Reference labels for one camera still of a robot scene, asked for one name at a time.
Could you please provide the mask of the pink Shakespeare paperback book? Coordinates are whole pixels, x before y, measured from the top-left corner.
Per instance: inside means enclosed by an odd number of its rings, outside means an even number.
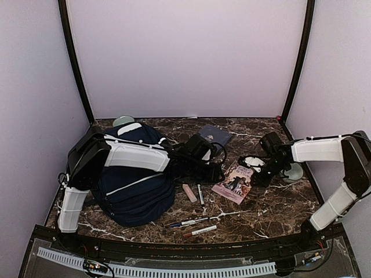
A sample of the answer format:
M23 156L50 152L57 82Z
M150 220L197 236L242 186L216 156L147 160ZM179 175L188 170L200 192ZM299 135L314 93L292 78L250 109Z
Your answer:
M214 185L212 191L240 205L252 188L253 173L253 169L234 162L225 173L225 179Z

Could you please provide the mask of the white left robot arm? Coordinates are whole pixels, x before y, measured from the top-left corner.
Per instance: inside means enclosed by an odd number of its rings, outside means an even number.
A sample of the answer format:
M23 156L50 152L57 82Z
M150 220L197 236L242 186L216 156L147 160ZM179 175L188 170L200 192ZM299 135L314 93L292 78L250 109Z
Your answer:
M85 134L69 151L59 183L65 188L57 219L59 243L78 252L82 240L74 233L86 196L121 226L157 220L173 204L177 177L217 183L224 179L214 162L215 145L199 135L170 145L160 134Z

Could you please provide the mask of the navy blue student backpack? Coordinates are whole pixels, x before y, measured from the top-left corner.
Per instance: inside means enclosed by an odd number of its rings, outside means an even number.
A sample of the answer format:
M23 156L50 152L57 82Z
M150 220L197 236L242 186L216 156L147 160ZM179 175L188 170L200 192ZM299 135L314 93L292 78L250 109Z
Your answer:
M174 202L174 180L167 167L167 139L153 127L133 122L113 127L105 147L88 167L90 191L102 211L121 226L157 220Z

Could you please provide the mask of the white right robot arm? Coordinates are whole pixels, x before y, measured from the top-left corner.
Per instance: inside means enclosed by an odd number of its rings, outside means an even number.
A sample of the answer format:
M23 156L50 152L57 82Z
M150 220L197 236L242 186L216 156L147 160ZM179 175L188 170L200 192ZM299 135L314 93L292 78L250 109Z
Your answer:
M355 203L370 194L370 139L362 130L289 142L281 141L272 132L262 137L259 143L268 160L264 162L257 156L247 156L242 161L254 170L252 182L260 186L269 186L275 176L291 170L295 163L334 162L343 165L341 185L307 220L310 229L296 237L296 247L301 251L310 250L318 242L317 232L343 217Z

